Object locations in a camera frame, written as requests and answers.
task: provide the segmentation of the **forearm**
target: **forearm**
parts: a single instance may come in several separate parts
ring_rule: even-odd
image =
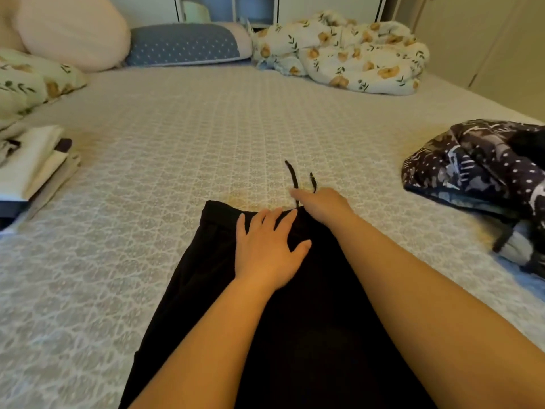
[[[545,407],[545,354],[370,224],[330,227],[405,361],[441,408]]]
[[[272,292],[231,282],[131,409],[234,407],[246,355]]]

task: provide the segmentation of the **stack of folded laundry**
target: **stack of folded laundry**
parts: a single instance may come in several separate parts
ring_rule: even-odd
[[[0,131],[0,235],[14,234],[76,172],[80,157],[60,126]]]

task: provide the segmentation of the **blue pillow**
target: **blue pillow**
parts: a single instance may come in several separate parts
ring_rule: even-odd
[[[160,24],[131,30],[127,66],[180,66],[242,60],[252,41],[236,23]]]

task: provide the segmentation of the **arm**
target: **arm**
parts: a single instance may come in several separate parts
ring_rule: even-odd
[[[246,355],[267,301],[299,269],[310,249],[291,253],[287,238],[297,215],[274,230],[280,209],[256,214],[246,234],[236,226],[235,279],[174,350],[130,409],[232,408]]]
[[[545,354],[507,320],[355,215],[336,191],[291,193],[331,229],[440,408],[545,407]]]

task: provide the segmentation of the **white textured bedspread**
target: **white textured bedspread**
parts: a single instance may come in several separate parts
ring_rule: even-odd
[[[249,66],[106,72],[37,109],[82,167],[0,240],[0,407],[117,407],[205,201],[294,206],[284,159],[545,350],[545,282],[491,255],[489,220],[402,189],[403,159],[473,118],[532,121],[430,75],[394,97]]]

